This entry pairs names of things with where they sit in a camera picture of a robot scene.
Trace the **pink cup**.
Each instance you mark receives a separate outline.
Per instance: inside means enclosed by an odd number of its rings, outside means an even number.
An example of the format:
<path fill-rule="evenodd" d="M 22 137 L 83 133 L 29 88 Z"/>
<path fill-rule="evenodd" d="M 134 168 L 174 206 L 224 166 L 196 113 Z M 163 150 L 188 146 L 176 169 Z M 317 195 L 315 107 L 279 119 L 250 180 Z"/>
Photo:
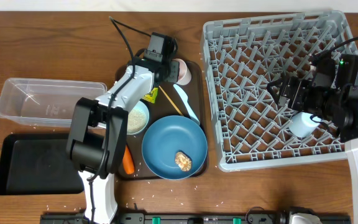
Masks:
<path fill-rule="evenodd" d="M 174 61 L 179 62 L 179 76 L 176 84 L 178 85 L 187 85 L 191 82 L 191 72 L 186 64 L 186 62 L 180 58 L 175 58 Z"/>

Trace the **light blue cup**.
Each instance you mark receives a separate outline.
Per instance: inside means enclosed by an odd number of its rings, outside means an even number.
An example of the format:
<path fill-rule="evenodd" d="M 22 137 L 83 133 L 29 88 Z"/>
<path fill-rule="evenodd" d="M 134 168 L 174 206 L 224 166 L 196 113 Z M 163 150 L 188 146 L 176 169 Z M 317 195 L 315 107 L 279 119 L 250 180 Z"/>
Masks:
<path fill-rule="evenodd" d="M 321 122 L 321 118 L 309 113 L 300 112 L 291 118 L 289 130 L 298 138 L 309 136 Z"/>

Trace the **light blue bowl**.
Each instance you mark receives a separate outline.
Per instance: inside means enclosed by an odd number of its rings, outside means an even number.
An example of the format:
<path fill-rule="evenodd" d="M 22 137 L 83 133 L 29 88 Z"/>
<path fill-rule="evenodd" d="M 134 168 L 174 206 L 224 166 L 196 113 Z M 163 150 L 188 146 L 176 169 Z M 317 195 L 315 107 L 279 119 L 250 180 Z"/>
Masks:
<path fill-rule="evenodd" d="M 139 101 L 129 113 L 127 134 L 135 135 L 141 133 L 147 126 L 149 118 L 150 113 L 147 105 Z"/>

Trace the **dark blue plate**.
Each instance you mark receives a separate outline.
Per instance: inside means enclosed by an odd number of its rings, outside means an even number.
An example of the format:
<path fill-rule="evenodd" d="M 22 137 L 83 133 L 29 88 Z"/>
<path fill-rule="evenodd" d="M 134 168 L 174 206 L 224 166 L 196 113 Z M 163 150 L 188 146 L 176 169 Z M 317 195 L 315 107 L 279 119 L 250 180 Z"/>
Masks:
<path fill-rule="evenodd" d="M 190 159 L 189 171 L 181 170 L 175 162 L 179 152 Z M 207 154 L 205 133 L 198 124 L 184 116 L 160 118 L 148 128 L 142 140 L 145 164 L 163 179 L 180 180 L 195 175 L 204 165 Z"/>

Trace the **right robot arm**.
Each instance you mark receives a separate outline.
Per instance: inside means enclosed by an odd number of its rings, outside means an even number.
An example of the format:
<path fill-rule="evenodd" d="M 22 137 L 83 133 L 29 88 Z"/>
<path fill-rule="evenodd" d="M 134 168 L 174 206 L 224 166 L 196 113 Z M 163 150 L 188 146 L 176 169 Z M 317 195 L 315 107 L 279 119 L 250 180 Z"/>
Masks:
<path fill-rule="evenodd" d="M 309 113 L 338 128 L 345 145 L 352 180 L 354 223 L 358 223 L 358 55 L 329 52 L 313 56 L 310 80 L 283 76 L 270 82 L 267 90 L 277 106 Z"/>

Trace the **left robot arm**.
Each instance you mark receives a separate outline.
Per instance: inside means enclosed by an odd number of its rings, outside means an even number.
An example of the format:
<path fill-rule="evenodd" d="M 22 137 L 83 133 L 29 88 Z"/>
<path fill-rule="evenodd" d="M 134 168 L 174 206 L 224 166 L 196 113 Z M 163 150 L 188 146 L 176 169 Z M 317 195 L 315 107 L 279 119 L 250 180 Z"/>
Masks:
<path fill-rule="evenodd" d="M 152 33 L 143 53 L 131 55 L 126 71 L 105 94 L 80 98 L 74 108 L 67 142 L 67 156 L 85 187 L 89 223 L 111 223 L 116 212 L 114 174 L 126 150 L 129 113 L 153 88 L 178 80 L 179 63 L 173 58 L 177 42 Z"/>

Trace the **grey plastic dishwasher rack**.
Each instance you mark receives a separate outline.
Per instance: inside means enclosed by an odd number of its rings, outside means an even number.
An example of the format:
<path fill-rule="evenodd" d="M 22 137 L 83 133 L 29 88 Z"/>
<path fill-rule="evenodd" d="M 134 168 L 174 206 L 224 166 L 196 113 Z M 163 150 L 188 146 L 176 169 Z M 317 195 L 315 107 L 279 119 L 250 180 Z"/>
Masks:
<path fill-rule="evenodd" d="M 358 153 L 358 49 L 343 12 L 209 21 L 201 54 L 222 171 Z"/>

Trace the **wooden chopstick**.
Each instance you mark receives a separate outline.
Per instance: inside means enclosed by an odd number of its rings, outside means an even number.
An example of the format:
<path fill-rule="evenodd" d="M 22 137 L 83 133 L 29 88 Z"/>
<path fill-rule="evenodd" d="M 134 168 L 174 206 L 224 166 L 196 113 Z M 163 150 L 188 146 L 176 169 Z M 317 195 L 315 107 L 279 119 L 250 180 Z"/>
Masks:
<path fill-rule="evenodd" d="M 158 87 L 161 92 L 165 95 L 165 97 L 167 98 L 167 100 L 170 102 L 170 104 L 174 107 L 174 109 L 176 110 L 176 112 L 180 115 L 180 116 L 183 116 L 183 113 L 179 110 L 179 108 L 177 107 L 177 105 L 172 101 L 172 99 L 168 96 L 168 94 L 166 93 L 166 91 L 161 87 L 159 86 Z"/>

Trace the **yellow green snack packet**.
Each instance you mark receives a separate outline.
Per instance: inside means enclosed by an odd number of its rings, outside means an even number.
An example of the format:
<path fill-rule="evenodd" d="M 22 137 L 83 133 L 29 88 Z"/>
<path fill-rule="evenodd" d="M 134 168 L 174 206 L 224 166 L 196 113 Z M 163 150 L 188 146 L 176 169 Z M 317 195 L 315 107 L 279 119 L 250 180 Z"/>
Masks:
<path fill-rule="evenodd" d="M 148 101 L 149 103 L 155 103 L 158 95 L 158 88 L 153 88 L 149 93 L 143 96 L 143 100 Z"/>

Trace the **light blue plastic knife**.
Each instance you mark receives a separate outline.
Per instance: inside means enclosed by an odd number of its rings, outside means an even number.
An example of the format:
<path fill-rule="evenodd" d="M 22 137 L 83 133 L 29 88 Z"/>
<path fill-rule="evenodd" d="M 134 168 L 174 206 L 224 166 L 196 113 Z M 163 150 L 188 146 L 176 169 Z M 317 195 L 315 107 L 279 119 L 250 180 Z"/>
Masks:
<path fill-rule="evenodd" d="M 181 98 L 183 104 L 185 105 L 185 108 L 188 112 L 188 115 L 190 117 L 190 119 L 192 121 L 194 121 L 198 126 L 201 124 L 197 115 L 195 114 L 195 112 L 193 111 L 193 109 L 191 108 L 189 102 L 188 102 L 188 95 L 185 93 L 185 91 L 178 86 L 177 84 L 173 85 L 174 89 L 177 91 L 179 97 Z"/>

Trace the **brown serving tray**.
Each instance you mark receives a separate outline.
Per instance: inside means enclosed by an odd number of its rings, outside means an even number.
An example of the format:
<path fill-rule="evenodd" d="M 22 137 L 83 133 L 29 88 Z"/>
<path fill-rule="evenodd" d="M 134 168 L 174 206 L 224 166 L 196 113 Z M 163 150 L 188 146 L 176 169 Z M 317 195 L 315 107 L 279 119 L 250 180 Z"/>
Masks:
<path fill-rule="evenodd" d="M 206 119 L 202 84 L 203 75 L 201 74 L 201 69 L 197 63 L 187 61 L 186 64 L 190 69 L 192 78 L 191 82 L 183 86 L 182 88 L 188 95 L 188 102 L 201 123 L 201 129 L 204 131 L 204 124 Z M 166 91 L 168 96 L 177 105 L 183 115 L 189 118 L 185 105 L 183 104 L 173 85 L 171 83 L 163 83 L 161 84 L 161 87 Z M 148 101 L 146 101 L 145 104 L 147 105 L 150 113 L 150 118 L 147 126 L 141 133 L 127 136 L 127 145 L 129 147 L 134 162 L 135 172 L 133 174 L 128 175 L 125 173 L 123 166 L 121 166 L 119 168 L 119 172 L 116 175 L 122 180 L 152 180 L 160 178 L 159 176 L 155 175 L 144 162 L 144 159 L 142 157 L 142 140 L 146 131 L 154 122 L 166 116 L 179 114 L 176 112 L 174 107 L 170 104 L 170 102 L 167 100 L 161 90 L 158 91 L 155 103 L 149 103 Z M 207 169 L 207 167 L 208 155 L 202 168 L 191 177 L 197 177 L 201 175 Z"/>

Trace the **brown pastry piece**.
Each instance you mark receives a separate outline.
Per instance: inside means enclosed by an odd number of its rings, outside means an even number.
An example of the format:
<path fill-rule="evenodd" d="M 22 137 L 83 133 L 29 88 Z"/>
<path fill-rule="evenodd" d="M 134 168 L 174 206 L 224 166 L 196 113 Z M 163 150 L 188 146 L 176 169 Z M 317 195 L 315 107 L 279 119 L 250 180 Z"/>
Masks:
<path fill-rule="evenodd" d="M 175 155 L 175 164 L 177 164 L 183 172 L 188 172 L 192 168 L 192 160 L 181 151 Z"/>

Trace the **orange carrot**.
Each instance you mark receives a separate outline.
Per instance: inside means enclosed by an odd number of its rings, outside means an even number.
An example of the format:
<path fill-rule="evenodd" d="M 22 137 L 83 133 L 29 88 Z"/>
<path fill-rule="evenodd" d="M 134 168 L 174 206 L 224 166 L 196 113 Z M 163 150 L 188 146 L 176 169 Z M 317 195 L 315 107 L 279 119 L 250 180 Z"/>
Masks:
<path fill-rule="evenodd" d="M 126 146 L 124 151 L 124 157 L 122 158 L 122 165 L 126 174 L 130 175 L 135 172 L 134 162 L 128 146 Z"/>

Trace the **clear plastic bin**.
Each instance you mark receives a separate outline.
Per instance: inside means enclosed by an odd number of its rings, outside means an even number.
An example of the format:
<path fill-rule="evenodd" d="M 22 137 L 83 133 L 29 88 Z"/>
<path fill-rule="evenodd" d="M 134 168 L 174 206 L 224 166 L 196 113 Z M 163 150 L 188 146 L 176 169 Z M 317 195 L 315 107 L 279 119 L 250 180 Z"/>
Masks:
<path fill-rule="evenodd" d="M 100 82 L 8 78 L 0 95 L 0 118 L 27 126 L 69 128 L 77 101 L 107 92 Z"/>

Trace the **black plastic tray bin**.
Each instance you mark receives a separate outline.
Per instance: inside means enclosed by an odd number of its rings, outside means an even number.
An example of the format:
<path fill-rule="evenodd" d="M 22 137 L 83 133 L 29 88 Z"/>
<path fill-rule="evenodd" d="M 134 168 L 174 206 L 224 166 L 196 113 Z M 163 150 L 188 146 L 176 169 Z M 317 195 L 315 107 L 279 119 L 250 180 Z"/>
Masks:
<path fill-rule="evenodd" d="M 67 133 L 10 134 L 0 156 L 0 195 L 79 194 L 83 183 L 66 157 Z"/>

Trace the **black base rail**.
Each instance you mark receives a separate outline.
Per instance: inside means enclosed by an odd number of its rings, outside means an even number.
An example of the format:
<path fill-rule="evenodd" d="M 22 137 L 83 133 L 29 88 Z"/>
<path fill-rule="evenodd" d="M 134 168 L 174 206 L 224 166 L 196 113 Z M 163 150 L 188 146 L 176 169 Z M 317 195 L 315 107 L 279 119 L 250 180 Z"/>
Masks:
<path fill-rule="evenodd" d="M 144 215 L 143 213 L 123 213 L 112 220 L 112 224 L 247 224 L 247 223 L 288 223 L 289 219 L 280 215 L 251 213 L 246 216 L 234 215 Z M 87 224 L 82 214 L 40 216 L 40 224 Z"/>

